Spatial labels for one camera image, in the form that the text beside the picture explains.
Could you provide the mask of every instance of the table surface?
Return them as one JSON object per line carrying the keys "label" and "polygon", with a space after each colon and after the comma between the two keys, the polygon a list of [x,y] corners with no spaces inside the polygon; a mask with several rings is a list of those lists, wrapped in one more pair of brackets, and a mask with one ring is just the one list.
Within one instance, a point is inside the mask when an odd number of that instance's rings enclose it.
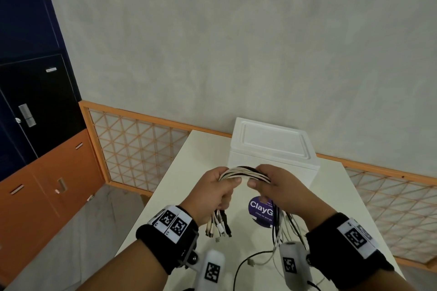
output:
{"label": "table surface", "polygon": [[[204,172],[217,166],[226,166],[230,142],[231,139],[227,137],[193,130],[117,254],[135,241],[137,228],[147,223],[161,208],[165,205],[180,204]],[[310,189],[337,211],[354,217],[376,239],[380,251],[402,276],[394,257],[340,162],[320,159],[320,170]],[[226,257],[225,274],[219,281],[221,290],[232,290],[234,274],[241,261],[249,255],[271,250],[273,247],[271,229],[259,226],[249,215],[248,205],[255,196],[257,192],[249,189],[245,184],[234,190],[230,207],[226,211],[228,224],[232,230],[231,238],[223,238],[217,243],[215,239],[205,236],[205,226],[199,229],[200,236],[196,250],[202,253],[214,248],[223,252]],[[306,232],[303,221],[300,218],[297,218],[297,221],[302,232]],[[274,257],[282,274],[279,251]],[[267,258],[268,254],[256,257],[258,262]],[[319,282],[323,276],[315,268],[311,270],[314,282]],[[195,272],[191,269],[175,269],[164,290],[182,291],[190,288],[194,276]],[[324,280],[319,287],[323,291],[336,290],[334,284],[328,280]],[[273,261],[265,266],[251,267],[244,264],[240,268],[236,290],[268,290],[269,288],[289,290]]]}

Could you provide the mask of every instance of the white controller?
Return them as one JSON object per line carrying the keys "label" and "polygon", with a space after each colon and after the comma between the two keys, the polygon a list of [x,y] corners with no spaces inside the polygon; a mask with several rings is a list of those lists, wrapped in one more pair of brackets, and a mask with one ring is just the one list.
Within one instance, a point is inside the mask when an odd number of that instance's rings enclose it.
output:
{"label": "white controller", "polygon": [[216,250],[209,250],[204,255],[198,255],[196,264],[187,266],[197,272],[194,290],[217,291],[219,278],[225,273],[225,255]]}
{"label": "white controller", "polygon": [[293,291],[306,291],[311,288],[309,282],[313,282],[309,264],[306,257],[309,252],[300,242],[287,242],[279,245],[282,269],[285,283]]}

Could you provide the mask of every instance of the gray floor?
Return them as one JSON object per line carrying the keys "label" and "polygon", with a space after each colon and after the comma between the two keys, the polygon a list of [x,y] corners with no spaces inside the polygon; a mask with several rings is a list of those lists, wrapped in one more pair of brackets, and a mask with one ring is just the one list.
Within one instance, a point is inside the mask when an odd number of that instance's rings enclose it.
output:
{"label": "gray floor", "polygon": [[7,291],[74,291],[117,253],[144,209],[133,192],[104,185]]}

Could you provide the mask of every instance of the lattice panel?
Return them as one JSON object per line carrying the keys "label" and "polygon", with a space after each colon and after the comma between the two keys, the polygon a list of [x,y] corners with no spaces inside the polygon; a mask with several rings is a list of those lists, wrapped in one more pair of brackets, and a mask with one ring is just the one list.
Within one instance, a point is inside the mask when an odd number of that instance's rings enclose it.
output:
{"label": "lattice panel", "polygon": [[111,180],[154,192],[189,132],[89,109]]}
{"label": "lattice panel", "polygon": [[346,168],[395,256],[426,263],[437,256],[437,187]]}

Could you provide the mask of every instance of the person's left hand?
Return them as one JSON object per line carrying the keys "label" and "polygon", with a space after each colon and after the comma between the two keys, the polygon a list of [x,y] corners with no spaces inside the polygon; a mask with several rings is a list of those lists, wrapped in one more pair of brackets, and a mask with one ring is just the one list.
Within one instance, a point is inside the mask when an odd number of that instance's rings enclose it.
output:
{"label": "person's left hand", "polygon": [[241,184],[241,178],[228,178],[218,182],[227,167],[217,167],[205,172],[191,190],[188,197],[180,204],[197,225],[208,223],[216,209],[227,209],[234,188]]}

